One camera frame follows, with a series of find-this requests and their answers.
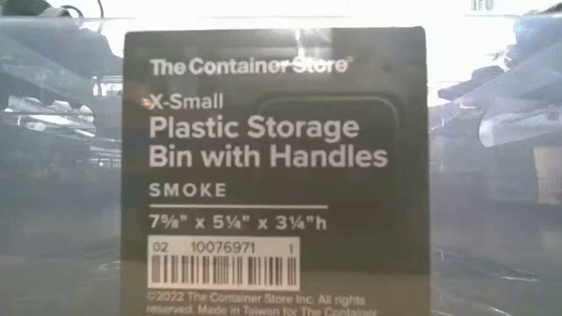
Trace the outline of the black bin label sticker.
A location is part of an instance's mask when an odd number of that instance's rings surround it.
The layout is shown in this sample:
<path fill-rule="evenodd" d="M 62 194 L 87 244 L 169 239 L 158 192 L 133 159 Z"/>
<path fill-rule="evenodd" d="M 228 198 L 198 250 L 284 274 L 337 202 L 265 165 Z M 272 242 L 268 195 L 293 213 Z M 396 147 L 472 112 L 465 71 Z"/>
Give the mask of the black bin label sticker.
<path fill-rule="evenodd" d="M 119 316 L 431 316 L 425 30 L 130 32 Z"/>

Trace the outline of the smoke plastic storage bin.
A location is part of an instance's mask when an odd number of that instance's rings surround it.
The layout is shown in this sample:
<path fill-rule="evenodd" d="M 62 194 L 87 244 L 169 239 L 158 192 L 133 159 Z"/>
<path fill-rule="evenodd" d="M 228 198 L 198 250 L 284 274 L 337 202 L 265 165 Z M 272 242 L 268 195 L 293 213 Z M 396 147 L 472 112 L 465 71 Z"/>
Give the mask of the smoke plastic storage bin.
<path fill-rule="evenodd" d="M 425 30 L 431 316 L 562 316 L 562 40 L 503 62 L 520 16 L 82 19 L 123 59 L 83 77 L 0 20 L 0 316 L 119 316 L 130 32 Z"/>

